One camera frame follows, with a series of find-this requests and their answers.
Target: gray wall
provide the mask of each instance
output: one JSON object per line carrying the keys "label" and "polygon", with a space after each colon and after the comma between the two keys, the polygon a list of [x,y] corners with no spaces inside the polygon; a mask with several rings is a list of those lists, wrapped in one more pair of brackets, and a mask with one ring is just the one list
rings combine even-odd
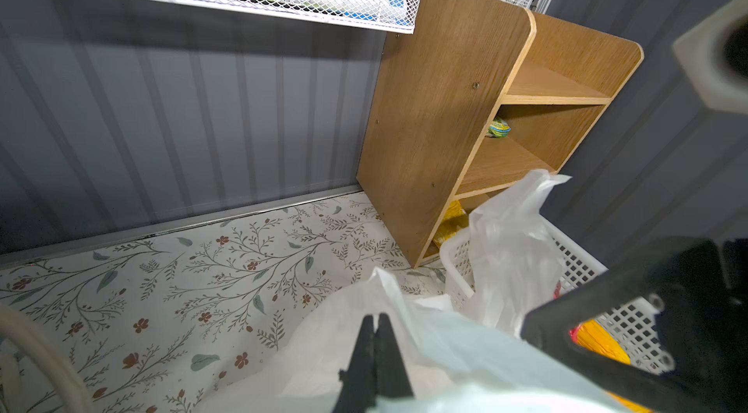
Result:
{"label": "gray wall", "polygon": [[0,254],[355,184],[384,38],[0,0]]}
{"label": "gray wall", "polygon": [[543,213],[606,264],[666,235],[748,237],[748,116],[710,112],[672,42],[729,0],[553,0],[548,14],[637,41],[645,59]]}

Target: yellow package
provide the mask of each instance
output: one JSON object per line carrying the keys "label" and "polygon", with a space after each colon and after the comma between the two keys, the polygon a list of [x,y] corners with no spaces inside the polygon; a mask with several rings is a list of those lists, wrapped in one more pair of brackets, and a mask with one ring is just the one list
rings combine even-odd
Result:
{"label": "yellow package", "polygon": [[[626,352],[623,351],[621,345],[616,342],[616,339],[613,338],[602,325],[594,320],[587,321],[580,325],[578,330],[576,330],[575,335],[572,335],[572,340],[574,340],[578,345],[584,346],[589,351],[599,353],[600,355],[614,359],[617,362],[631,364],[631,359],[628,357]],[[611,392],[608,392],[608,395],[621,402],[623,406],[631,411],[635,411],[636,413],[653,413],[649,408],[614,395]]]}
{"label": "yellow package", "polygon": [[460,205],[460,201],[450,203],[444,214],[444,220],[441,221],[434,235],[434,244],[436,247],[441,248],[441,244],[444,241],[453,237],[463,228],[467,228],[469,226],[468,223],[468,214],[462,208],[462,205]]}

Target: floral tablecloth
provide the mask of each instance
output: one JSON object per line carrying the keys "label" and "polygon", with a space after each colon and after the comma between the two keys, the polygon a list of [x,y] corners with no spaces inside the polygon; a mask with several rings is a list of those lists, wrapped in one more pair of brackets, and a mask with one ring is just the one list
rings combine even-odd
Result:
{"label": "floral tablecloth", "polygon": [[[360,192],[5,269],[0,301],[42,325],[96,411],[188,413],[260,371],[306,314],[374,266],[405,293],[444,291],[444,271],[411,269]],[[28,411],[61,408],[10,341],[0,351],[19,359]]]}

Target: translucent plastic bag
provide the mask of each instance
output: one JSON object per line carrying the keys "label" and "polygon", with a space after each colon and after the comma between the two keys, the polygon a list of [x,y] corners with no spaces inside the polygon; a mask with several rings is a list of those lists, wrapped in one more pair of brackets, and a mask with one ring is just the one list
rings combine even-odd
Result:
{"label": "translucent plastic bag", "polygon": [[[377,411],[620,411],[583,376],[527,343],[444,311],[450,308],[447,295],[404,297],[395,277],[376,268],[369,281],[338,290],[306,316],[263,371],[210,392],[198,411],[332,411],[338,371],[348,367],[360,321],[381,312],[390,316],[415,399],[379,402]],[[516,408],[517,394],[528,399],[527,408]],[[540,408],[548,396],[560,400]],[[568,409],[570,402],[582,407]]]}
{"label": "translucent plastic bag", "polygon": [[463,314],[519,338],[524,316],[553,298],[563,259],[540,216],[550,190],[571,177],[532,170],[470,214],[475,294]]}

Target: black hole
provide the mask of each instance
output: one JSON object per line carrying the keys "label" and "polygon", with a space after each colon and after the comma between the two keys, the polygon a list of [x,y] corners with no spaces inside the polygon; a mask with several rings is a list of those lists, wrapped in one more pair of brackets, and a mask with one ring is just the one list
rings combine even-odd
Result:
{"label": "black hole", "polygon": [[727,38],[725,60],[738,75],[748,79],[748,22],[735,29]]}

